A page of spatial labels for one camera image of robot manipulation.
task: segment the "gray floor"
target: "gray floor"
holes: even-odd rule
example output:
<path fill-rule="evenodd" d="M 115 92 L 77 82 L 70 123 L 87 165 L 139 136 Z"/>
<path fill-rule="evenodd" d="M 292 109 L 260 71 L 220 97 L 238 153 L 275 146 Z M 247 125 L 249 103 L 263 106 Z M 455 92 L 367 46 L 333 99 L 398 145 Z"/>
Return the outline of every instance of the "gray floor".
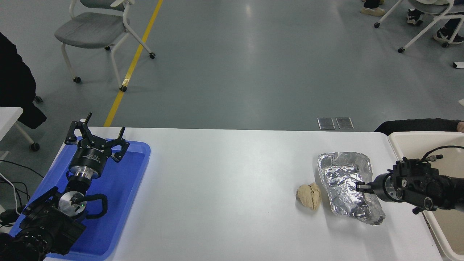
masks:
<path fill-rule="evenodd" d="M 157 1 L 137 1 L 130 22 L 140 35 Z M 394 2 L 387 0 L 383 8 Z M 0 142 L 8 160 L 45 174 L 71 120 L 93 112 L 102 126 L 117 95 L 105 50 L 70 47 L 82 84 L 74 84 L 54 31 L 69 19 L 67 1 L 0 0 L 0 32 L 18 48 L 37 81 L 38 107 L 48 120 L 31 136 L 31 152 L 10 131 Z M 308 0 L 164 1 L 112 126 L 318 131 L 317 117 L 351 117 L 354 131 L 373 131 L 387 120 L 462 118 L 462 46 L 442 48 L 431 38 L 444 21 L 404 54 L 397 49 L 421 27 L 405 23 L 403 3 L 378 29 L 378 18 L 359 13 L 362 2 Z M 77 5 L 76 13 L 85 10 Z M 137 42 L 117 52 L 125 75 Z M 5 163 L 0 172 L 31 191 L 40 177 Z M 0 185 L 0 204 L 14 201 Z"/>

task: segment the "white table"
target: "white table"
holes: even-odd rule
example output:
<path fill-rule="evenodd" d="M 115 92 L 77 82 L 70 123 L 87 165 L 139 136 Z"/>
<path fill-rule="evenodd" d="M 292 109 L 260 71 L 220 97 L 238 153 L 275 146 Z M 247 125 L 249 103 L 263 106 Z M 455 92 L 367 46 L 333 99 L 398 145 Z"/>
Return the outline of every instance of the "white table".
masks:
<path fill-rule="evenodd" d="M 91 131 L 116 138 L 119 128 Z M 152 153 L 108 260 L 441 260 L 412 205 L 381 202 L 387 217 L 369 226 L 335 216 L 323 188 L 317 211 L 295 198 L 318 180 L 325 152 L 364 153 L 374 175 L 391 168 L 383 134 L 127 128 L 125 137 Z"/>
<path fill-rule="evenodd" d="M 23 109 L 21 108 L 0 107 L 0 140 L 3 139 L 22 113 Z"/>

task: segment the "foil tray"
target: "foil tray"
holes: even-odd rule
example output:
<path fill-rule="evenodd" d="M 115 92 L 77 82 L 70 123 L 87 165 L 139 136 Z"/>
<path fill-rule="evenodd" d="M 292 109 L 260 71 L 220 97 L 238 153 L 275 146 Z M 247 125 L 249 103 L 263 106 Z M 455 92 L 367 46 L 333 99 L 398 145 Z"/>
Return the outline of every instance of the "foil tray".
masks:
<path fill-rule="evenodd" d="M 372 181 L 369 158 L 358 152 L 321 154 L 317 160 L 330 208 L 337 216 L 348 216 L 369 225 L 380 225 L 385 213 L 377 196 L 356 191 L 356 181 Z"/>

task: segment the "gray chair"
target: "gray chair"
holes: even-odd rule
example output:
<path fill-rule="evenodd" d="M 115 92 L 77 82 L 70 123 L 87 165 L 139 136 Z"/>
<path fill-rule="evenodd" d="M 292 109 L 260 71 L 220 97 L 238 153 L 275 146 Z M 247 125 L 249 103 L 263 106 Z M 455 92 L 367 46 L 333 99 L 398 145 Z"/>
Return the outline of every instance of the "gray chair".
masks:
<path fill-rule="evenodd" d="M 399 0 L 377 23 L 374 24 L 375 28 L 380 26 L 380 23 L 383 22 L 393 10 L 400 5 L 403 0 Z M 434 16 L 433 21 L 427 25 L 420 33 L 418 33 L 409 43 L 407 43 L 404 47 L 398 49 L 399 53 L 403 53 L 409 46 L 411 46 L 419 37 L 421 37 L 425 32 L 427 32 L 433 25 L 435 25 L 439 20 L 443 19 L 452 19 L 452 18 L 460 18 L 461 21 L 459 22 L 458 27 L 454 30 L 453 35 L 451 36 L 448 42 L 442 44 L 443 47 L 447 47 L 456 37 L 461 25 L 463 23 L 464 15 L 462 14 L 455 14 L 464 12 L 464 5 L 456 5 L 454 6 L 454 0 L 448 0 L 447 5 L 425 5 L 422 3 L 417 2 L 416 0 L 408 0 L 409 3 L 417 10 L 424 12 L 425 14 L 430 14 Z"/>
<path fill-rule="evenodd" d="M 71 20 L 55 32 L 55 37 L 63 43 L 61 45 L 61 51 L 71 73 L 71 78 L 75 83 L 81 82 L 81 78 L 76 76 L 71 66 L 68 54 L 66 53 L 66 45 L 86 49 L 105 48 L 106 50 L 110 50 L 110 46 L 114 46 L 111 50 L 111 61 L 118 81 L 117 85 L 121 91 L 126 91 L 127 86 L 124 86 L 119 77 L 114 53 L 130 34 L 140 42 L 145 50 L 147 50 L 151 59 L 155 58 L 155 53 L 150 50 L 129 26 L 127 16 L 130 6 L 134 4 L 134 1 L 135 0 L 80 0 L 86 7 L 117 10 L 122 12 L 122 16 L 88 12 L 74 16 L 74 6 L 77 0 L 71 0 L 71 5 L 69 7 Z M 124 36 L 118 43 L 114 44 L 115 40 L 123 33 Z"/>

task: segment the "caster wheel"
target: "caster wheel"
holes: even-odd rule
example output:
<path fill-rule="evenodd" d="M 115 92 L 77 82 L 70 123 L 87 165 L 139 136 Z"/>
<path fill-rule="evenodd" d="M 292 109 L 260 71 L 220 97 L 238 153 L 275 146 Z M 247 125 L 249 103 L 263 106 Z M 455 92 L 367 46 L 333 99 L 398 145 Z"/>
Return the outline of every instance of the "caster wheel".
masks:
<path fill-rule="evenodd" d="M 40 149 L 40 145 L 34 142 L 33 144 L 29 146 L 29 148 L 31 148 L 32 151 L 38 151 Z"/>
<path fill-rule="evenodd" d="M 42 98 L 41 98 L 40 96 L 36 96 L 36 97 L 34 98 L 34 101 L 35 101 L 36 103 L 42 103 L 44 100 L 42 100 Z"/>

